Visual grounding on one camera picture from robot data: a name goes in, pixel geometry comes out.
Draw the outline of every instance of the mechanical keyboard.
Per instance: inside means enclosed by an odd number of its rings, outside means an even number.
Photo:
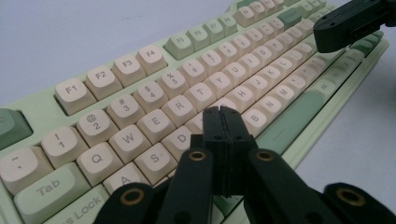
[[[325,0],[237,1],[2,106],[0,221],[92,222],[117,187],[172,176],[212,105],[238,110],[259,146],[294,167],[389,45],[376,32],[318,53],[313,24],[334,9]],[[215,198],[214,223],[246,219],[241,200]]]

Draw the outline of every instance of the brass screw hole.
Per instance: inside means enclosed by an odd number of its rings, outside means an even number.
[[[206,158],[206,154],[202,151],[193,151],[189,154],[189,158],[192,161],[203,161]]]
[[[269,152],[258,152],[256,158],[261,161],[271,161],[274,159],[274,156]]]
[[[336,194],[341,201],[352,206],[364,206],[366,204],[364,197],[353,189],[340,188],[336,191]]]
[[[131,206],[140,203],[145,197],[145,191],[142,189],[134,188],[128,189],[122,193],[120,201],[122,204]]]

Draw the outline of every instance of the white table surface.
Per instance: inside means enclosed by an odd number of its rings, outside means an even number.
[[[0,106],[222,14],[228,0],[0,0]],[[341,6],[342,0],[329,0]],[[297,173],[358,186],[396,213],[396,29]]]

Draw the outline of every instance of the printed key label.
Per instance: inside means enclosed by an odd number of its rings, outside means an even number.
[[[50,184],[48,184],[47,186],[43,186],[43,187],[37,189],[35,192],[40,193],[41,196],[46,196],[53,189],[58,188],[60,184],[61,184],[61,182],[59,180],[51,180]]]

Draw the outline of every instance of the number key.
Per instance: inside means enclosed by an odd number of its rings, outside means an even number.
[[[105,142],[118,131],[117,126],[103,110],[94,110],[82,116],[77,128],[90,147]]]

